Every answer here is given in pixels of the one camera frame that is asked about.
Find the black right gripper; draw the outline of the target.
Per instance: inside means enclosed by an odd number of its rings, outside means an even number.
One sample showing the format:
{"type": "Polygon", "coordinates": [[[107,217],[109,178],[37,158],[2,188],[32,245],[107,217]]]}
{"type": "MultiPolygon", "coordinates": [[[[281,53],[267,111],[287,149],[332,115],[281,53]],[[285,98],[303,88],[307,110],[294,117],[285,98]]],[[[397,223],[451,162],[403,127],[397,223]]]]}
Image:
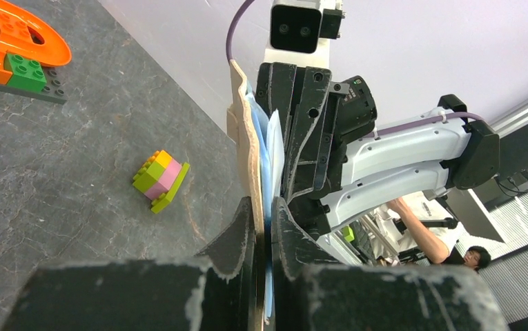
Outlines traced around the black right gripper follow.
{"type": "Polygon", "coordinates": [[[320,199],[342,189],[347,144],[370,133],[378,114],[367,82],[360,75],[344,80],[349,92],[338,104],[330,149],[324,111],[331,76],[326,68],[262,63],[255,93],[268,116],[278,110],[282,136],[289,138],[282,196],[297,224],[315,240],[331,231],[330,207],[320,199]]]}

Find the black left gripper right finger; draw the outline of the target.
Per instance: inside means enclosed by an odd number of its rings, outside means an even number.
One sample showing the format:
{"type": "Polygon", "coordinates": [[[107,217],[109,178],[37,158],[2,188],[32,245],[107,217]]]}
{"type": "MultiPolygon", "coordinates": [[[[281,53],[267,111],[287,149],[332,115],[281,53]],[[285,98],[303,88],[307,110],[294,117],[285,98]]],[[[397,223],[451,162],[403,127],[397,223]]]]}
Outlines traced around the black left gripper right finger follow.
{"type": "Polygon", "coordinates": [[[485,282],[460,266],[346,265],[273,200],[277,330],[506,330],[485,282]]]}

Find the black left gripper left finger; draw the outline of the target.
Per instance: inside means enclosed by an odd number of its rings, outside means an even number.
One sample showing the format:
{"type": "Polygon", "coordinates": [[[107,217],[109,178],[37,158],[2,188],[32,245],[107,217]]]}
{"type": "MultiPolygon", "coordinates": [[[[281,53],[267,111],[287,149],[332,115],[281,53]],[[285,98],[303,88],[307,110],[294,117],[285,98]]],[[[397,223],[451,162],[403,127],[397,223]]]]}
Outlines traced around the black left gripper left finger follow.
{"type": "Polygon", "coordinates": [[[252,203],[195,256],[43,265],[4,330],[255,330],[252,203]]]}

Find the beige leather card holder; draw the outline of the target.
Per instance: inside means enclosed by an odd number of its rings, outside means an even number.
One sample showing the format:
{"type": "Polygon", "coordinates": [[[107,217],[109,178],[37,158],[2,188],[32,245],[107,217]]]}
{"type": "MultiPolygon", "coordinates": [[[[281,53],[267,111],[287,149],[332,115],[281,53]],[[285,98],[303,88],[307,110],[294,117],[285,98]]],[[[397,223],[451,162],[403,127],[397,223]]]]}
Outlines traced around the beige leather card holder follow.
{"type": "Polygon", "coordinates": [[[256,330],[263,330],[273,311],[273,281],[269,223],[273,184],[265,132],[268,115],[256,102],[253,89],[236,60],[229,62],[233,102],[227,110],[227,133],[237,148],[240,183],[251,198],[255,229],[256,330]]]}

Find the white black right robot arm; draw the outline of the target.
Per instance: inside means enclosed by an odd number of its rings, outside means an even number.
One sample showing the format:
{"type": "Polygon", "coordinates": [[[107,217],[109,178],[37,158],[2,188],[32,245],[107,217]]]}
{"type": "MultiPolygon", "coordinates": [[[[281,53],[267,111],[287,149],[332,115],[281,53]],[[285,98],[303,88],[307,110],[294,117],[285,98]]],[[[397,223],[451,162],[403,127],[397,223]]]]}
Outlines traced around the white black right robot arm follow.
{"type": "Polygon", "coordinates": [[[334,82],[327,69],[263,63],[255,99],[279,112],[286,207],[321,234],[406,194],[472,189],[500,167],[499,135],[453,94],[415,121],[377,129],[362,77],[334,82]]]}

